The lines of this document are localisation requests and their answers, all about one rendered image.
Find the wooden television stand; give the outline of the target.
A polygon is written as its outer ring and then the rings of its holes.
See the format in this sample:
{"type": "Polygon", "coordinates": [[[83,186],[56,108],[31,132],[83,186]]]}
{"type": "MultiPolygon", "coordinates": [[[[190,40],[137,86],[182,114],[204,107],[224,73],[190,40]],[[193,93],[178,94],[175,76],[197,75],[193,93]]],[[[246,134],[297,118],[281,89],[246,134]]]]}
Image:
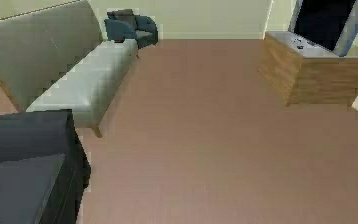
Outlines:
{"type": "Polygon", "coordinates": [[[258,72],[285,105],[352,105],[358,96],[358,47],[340,57],[288,31],[267,31],[258,72]]]}

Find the brown cushion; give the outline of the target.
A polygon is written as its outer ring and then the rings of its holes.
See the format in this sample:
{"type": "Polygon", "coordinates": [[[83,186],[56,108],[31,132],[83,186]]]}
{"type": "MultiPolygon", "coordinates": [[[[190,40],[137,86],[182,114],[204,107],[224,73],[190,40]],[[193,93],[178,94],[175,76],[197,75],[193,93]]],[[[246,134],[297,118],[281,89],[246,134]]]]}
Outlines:
{"type": "Polygon", "coordinates": [[[127,22],[134,30],[137,29],[137,23],[132,9],[117,10],[114,11],[113,14],[117,20],[127,22]]]}

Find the grey sofa with wooden legs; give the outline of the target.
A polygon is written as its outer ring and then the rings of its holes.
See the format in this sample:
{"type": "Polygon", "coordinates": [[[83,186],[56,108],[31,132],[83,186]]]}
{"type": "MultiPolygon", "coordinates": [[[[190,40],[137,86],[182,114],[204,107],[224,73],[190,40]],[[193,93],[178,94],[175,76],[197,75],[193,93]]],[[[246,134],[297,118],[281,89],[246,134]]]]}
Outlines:
{"type": "Polygon", "coordinates": [[[105,40],[88,0],[0,19],[0,87],[19,112],[70,109],[100,123],[138,57],[137,42],[105,40]]]}

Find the grey framed television set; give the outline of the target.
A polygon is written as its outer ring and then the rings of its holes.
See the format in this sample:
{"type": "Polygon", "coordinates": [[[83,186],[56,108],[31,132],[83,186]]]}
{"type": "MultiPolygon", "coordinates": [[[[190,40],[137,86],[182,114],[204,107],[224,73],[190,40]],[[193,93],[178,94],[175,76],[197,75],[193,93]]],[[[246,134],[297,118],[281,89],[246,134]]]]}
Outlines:
{"type": "Polygon", "coordinates": [[[358,0],[296,0],[288,31],[346,56],[358,34],[358,0]]]}

